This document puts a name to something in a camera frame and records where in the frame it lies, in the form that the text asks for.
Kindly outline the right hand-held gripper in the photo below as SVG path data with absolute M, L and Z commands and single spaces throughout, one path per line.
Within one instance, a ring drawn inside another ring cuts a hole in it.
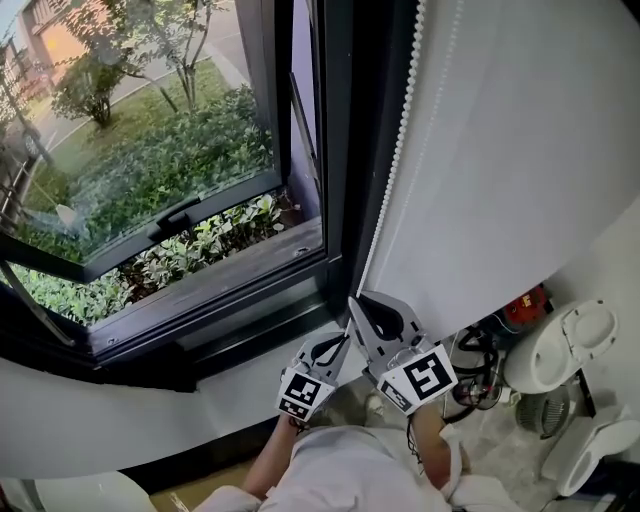
M 441 343 L 423 337 L 416 344 L 424 330 L 406 302 L 363 291 L 359 298 L 349 298 L 349 310 L 369 360 L 364 374 L 404 415 L 412 415 L 458 384 Z M 398 347 L 399 342 L 416 345 Z

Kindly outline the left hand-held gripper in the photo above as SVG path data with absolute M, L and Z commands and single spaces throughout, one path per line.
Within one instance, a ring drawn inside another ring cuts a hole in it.
M 276 410 L 300 423 L 313 414 L 336 390 L 351 346 L 345 332 L 327 332 L 307 339 L 280 379 Z

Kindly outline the person's left forearm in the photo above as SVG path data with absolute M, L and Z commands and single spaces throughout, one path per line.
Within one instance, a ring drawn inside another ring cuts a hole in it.
M 267 492 L 279 483 L 288 469 L 297 436 L 298 424 L 292 417 L 281 414 L 266 445 L 247 473 L 242 489 L 264 500 Z

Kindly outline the person's right forearm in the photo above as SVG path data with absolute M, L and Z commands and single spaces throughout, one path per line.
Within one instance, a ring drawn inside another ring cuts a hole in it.
M 410 424 L 424 473 L 434 487 L 442 490 L 451 479 L 451 449 L 440 436 L 445 422 L 438 407 L 422 406 L 413 414 Z

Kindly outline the person's white shirt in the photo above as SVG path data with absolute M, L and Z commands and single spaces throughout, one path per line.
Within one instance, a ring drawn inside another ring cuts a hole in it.
M 393 437 L 384 429 L 320 429 L 296 443 L 264 500 L 222 486 L 194 512 L 524 512 L 493 477 L 462 475 L 451 495 L 421 482 Z

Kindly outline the red machine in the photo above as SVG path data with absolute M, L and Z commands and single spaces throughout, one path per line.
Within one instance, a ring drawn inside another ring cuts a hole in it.
M 530 289 L 502 309 L 507 326 L 514 330 L 535 325 L 544 319 L 550 311 L 551 305 L 543 284 Z

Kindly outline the white toilet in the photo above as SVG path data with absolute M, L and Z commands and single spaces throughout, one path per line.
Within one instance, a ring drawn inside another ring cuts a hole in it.
M 0 478 L 18 512 L 158 512 L 149 495 L 120 472 L 57 479 Z
M 509 350 L 503 379 L 523 394 L 550 392 L 608 351 L 618 330 L 618 316 L 603 300 L 569 303 Z
M 599 410 L 594 417 L 576 416 L 553 446 L 541 476 L 555 482 L 562 497 L 575 494 L 593 474 L 600 460 L 629 449 L 640 439 L 640 421 L 626 405 Z

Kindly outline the gray round fan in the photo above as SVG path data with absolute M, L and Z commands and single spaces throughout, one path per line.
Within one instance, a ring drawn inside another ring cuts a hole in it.
M 516 423 L 541 439 L 551 438 L 568 421 L 570 404 L 569 390 L 565 385 L 546 393 L 525 394 L 516 405 Z

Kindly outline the cardboard box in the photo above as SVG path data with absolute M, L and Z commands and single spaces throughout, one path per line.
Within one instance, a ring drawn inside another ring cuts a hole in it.
M 157 512 L 193 512 L 216 489 L 225 486 L 240 486 L 253 460 L 245 461 L 184 485 L 160 491 L 149 496 Z

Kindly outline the black open window sash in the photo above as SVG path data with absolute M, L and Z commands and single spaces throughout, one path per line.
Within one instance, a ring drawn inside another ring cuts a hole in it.
M 0 259 L 90 282 L 285 185 L 294 0 L 0 0 Z

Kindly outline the brick building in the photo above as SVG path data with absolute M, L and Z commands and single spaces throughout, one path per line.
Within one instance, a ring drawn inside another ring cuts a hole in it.
M 81 9 L 88 8 L 101 21 L 103 0 L 24 0 L 17 14 L 17 26 L 32 62 L 38 62 L 51 77 L 60 75 L 69 62 L 86 52 L 72 33 Z

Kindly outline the black window frame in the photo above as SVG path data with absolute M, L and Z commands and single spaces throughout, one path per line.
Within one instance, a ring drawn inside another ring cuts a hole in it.
M 0 271 L 0 363 L 121 385 L 130 370 L 160 363 L 180 377 L 195 369 L 186 377 L 194 391 L 326 322 L 344 324 L 392 158 L 417 6 L 294 0 L 290 172 L 281 187 L 299 207 L 295 226 L 91 326 L 46 308 L 73 347 L 35 318 Z M 232 290 L 263 276 L 288 287 L 238 300 Z

